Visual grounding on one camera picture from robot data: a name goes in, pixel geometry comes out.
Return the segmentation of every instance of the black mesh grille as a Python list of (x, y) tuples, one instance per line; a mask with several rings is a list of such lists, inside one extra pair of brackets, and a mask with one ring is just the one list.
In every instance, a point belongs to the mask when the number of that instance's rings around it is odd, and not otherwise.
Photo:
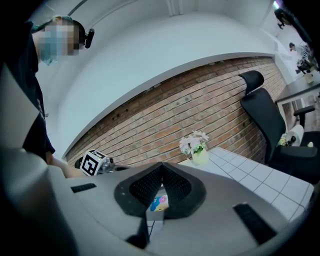
[(154, 200), (162, 183), (162, 168), (159, 166), (154, 171), (132, 183), (130, 193), (144, 206), (148, 207)]
[(180, 202), (190, 193), (190, 182), (166, 166), (163, 172), (162, 183), (168, 195), (169, 205)]
[(205, 200), (206, 189), (201, 180), (181, 170), (186, 168), (190, 167), (166, 162), (146, 166), (141, 172), (121, 181), (114, 189), (114, 198), (126, 214), (145, 218), (163, 183), (169, 201), (164, 219), (188, 217)]

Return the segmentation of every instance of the black vent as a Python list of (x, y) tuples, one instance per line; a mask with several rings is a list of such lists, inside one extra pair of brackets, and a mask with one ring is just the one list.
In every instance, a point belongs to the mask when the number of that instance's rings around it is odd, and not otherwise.
[(247, 203), (238, 204), (233, 209), (259, 245), (277, 234)]
[(81, 192), (81, 191), (93, 189), (95, 187), (96, 187), (95, 184), (88, 183), (88, 184), (79, 185), (79, 186), (72, 186), (71, 190), (73, 191), (73, 193), (78, 193), (78, 192)]

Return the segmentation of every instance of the white ceiling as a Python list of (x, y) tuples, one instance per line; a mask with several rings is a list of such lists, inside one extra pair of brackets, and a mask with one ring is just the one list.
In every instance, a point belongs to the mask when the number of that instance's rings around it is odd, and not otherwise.
[[(68, 14), (81, 0), (48, 0), (30, 18), (42, 24), (54, 15)], [(178, 14), (178, 0), (173, 0)], [(182, 0), (183, 12), (225, 13), (227, 0)], [(45, 108), (57, 106), (67, 93), (74, 78), (102, 47), (118, 34), (138, 23), (169, 16), (166, 0), (88, 0), (71, 17), (88, 31), (95, 28), (90, 49), (81, 50), (79, 56), (70, 56), (61, 63), (47, 67), (41, 63), (37, 78), (42, 89)]]

